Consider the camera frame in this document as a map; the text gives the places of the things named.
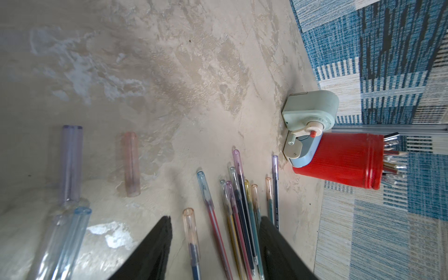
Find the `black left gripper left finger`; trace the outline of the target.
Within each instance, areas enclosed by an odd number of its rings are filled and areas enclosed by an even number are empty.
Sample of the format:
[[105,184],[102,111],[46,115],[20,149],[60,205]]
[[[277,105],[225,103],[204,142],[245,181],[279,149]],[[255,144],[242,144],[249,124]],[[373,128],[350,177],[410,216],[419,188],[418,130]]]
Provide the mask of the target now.
[[161,217],[111,280],[163,280],[165,278],[172,223],[169,216]]

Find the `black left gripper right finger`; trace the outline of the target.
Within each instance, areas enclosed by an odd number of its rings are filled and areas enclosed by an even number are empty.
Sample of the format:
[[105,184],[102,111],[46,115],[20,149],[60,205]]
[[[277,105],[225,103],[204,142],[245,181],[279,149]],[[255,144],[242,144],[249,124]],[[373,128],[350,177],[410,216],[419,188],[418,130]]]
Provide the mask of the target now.
[[268,217],[259,228],[261,262],[266,280],[317,280]]

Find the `red pencil with blue cap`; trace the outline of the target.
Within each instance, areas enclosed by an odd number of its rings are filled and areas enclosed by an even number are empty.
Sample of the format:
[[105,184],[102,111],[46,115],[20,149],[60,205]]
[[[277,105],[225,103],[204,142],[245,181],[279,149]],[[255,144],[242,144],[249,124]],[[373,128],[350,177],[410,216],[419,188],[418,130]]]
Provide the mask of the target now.
[[213,235],[216,241],[216,244],[218,246],[220,259],[222,261],[222,265],[226,274],[226,278],[228,280],[233,279],[232,270],[228,261],[228,257],[226,254],[225,246],[222,240],[221,231],[219,228],[218,220],[215,213],[215,207],[212,200],[212,196],[210,193],[210,189],[205,177],[205,173],[203,171],[199,171],[197,173],[197,180],[199,184],[199,188],[201,190],[201,193],[203,195],[204,203],[206,205],[206,209],[208,211],[208,215],[211,221],[212,229],[213,229]]

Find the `clear blue pencil cap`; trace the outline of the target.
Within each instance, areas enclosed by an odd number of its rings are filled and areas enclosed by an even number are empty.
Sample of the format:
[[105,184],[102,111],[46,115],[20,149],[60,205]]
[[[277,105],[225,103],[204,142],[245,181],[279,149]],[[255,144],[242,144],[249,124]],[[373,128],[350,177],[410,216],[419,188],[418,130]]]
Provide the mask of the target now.
[[91,214],[90,208],[79,206],[70,215],[69,227],[64,236],[63,247],[53,276],[54,280],[71,279]]

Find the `clear pink pencil cap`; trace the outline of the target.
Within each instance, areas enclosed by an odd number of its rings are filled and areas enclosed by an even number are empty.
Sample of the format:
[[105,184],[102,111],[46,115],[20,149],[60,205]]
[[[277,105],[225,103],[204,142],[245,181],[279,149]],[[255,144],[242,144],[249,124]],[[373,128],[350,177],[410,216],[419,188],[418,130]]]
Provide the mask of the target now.
[[122,138],[124,154],[124,176],[127,197],[136,197],[141,193],[140,160],[138,137],[134,132],[126,132]]

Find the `clear grey pencil cap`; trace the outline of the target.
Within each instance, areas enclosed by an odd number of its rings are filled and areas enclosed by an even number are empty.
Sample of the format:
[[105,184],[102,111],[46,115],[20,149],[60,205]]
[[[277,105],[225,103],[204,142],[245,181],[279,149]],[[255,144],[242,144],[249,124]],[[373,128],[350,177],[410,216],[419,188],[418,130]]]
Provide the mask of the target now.
[[46,231],[31,265],[27,280],[53,280],[64,247],[69,215],[63,212],[49,217]]

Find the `clear purple pencil cap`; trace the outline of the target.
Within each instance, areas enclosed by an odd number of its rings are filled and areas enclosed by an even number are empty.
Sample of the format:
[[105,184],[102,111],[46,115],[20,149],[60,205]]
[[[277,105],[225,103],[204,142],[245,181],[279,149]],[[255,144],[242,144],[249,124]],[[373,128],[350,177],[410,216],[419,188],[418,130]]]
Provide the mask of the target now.
[[64,205],[81,198],[83,128],[64,125],[62,137],[60,201]]

